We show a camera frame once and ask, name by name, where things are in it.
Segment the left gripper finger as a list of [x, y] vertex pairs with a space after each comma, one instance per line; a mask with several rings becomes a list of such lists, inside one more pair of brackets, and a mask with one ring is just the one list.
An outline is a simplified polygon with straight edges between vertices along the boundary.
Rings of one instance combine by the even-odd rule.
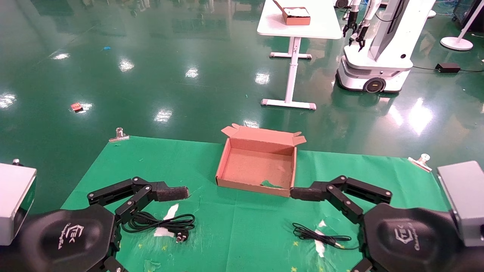
[[169, 187], [164, 181], [149, 182], [141, 177], [133, 177], [87, 194], [90, 205], [102, 206], [125, 199], [115, 210], [115, 220], [126, 224], [138, 215], [152, 201], [168, 202], [188, 198], [185, 186]]

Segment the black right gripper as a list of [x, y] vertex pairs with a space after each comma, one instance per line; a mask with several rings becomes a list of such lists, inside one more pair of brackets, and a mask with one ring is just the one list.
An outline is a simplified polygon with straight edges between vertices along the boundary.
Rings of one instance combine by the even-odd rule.
[[365, 258], [350, 272], [444, 272], [464, 248], [449, 212], [378, 204], [362, 228]]

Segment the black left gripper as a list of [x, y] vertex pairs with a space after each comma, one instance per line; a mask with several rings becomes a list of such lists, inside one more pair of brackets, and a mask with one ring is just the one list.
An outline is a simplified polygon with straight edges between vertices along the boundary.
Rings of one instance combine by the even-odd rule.
[[17, 235], [19, 272], [126, 272], [115, 215], [101, 205], [28, 219]]

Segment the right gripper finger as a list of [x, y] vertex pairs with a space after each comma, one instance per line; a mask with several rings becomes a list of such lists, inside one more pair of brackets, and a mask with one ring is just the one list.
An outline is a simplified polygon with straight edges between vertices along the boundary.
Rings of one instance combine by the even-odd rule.
[[353, 224], [361, 224], [363, 209], [347, 195], [373, 204], [389, 204], [392, 199], [392, 193], [389, 190], [346, 176], [336, 177], [332, 181], [314, 181], [308, 188], [290, 189], [290, 197], [293, 199], [314, 202], [327, 200]]

